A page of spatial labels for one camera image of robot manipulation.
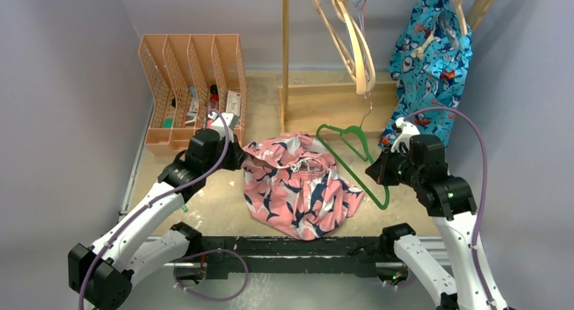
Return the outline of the green plastic hanger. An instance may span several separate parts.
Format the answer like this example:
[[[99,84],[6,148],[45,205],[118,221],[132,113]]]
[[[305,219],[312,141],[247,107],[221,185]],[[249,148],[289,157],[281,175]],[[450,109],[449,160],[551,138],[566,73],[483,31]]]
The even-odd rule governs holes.
[[[366,132],[362,129],[363,122],[367,116],[371,114],[373,110],[373,103],[370,101],[369,110],[368,112],[363,115],[361,122],[359,125],[351,125],[344,129],[335,127],[328,124],[321,124],[315,132],[315,137],[317,140],[333,155],[335,160],[338,162],[340,166],[343,167],[344,170],[350,174],[350,176],[357,182],[358,186],[363,189],[363,191],[372,199],[375,205],[380,210],[386,210],[391,201],[390,190],[387,186],[384,186],[384,202],[379,201],[379,199],[375,196],[375,194],[371,191],[371,189],[355,174],[355,172],[351,169],[351,167],[333,150],[330,144],[324,139],[321,134],[323,129],[327,129],[329,131],[335,132],[339,139],[352,151],[355,153],[356,156],[359,157],[360,160],[364,162],[369,162],[370,164],[374,163],[374,158],[370,153],[370,149],[368,147],[368,138]],[[346,138],[346,134],[352,134],[359,139],[361,144],[362,152],[357,150]]]

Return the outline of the pink shark print shorts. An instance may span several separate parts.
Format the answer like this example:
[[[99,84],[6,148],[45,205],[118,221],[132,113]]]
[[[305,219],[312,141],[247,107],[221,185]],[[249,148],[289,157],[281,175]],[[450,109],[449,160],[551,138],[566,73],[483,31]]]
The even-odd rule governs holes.
[[[354,216],[365,192],[338,173],[334,155],[295,132],[243,147],[244,197],[253,219],[299,240],[315,240]]]

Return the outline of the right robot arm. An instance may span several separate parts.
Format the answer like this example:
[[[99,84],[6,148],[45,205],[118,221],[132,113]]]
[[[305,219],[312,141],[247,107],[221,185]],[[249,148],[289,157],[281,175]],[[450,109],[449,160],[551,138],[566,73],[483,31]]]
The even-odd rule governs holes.
[[[445,148],[434,135],[414,135],[394,152],[385,148],[366,175],[378,185],[406,185],[433,220],[451,271],[423,247],[407,223],[383,229],[384,258],[401,260],[430,294],[436,309],[509,309],[489,268],[480,237],[478,208],[468,182],[448,173]]]

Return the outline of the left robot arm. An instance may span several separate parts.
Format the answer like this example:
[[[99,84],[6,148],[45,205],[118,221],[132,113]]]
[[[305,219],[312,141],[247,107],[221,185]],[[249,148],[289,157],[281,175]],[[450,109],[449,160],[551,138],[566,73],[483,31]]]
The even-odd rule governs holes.
[[[159,239],[150,234],[183,208],[220,169],[240,168],[244,153],[226,126],[199,130],[186,150],[179,152],[159,174],[141,202],[104,235],[68,253],[68,284],[78,293],[78,309],[118,309],[144,278],[171,261],[192,262],[207,250],[203,236],[183,222]]]

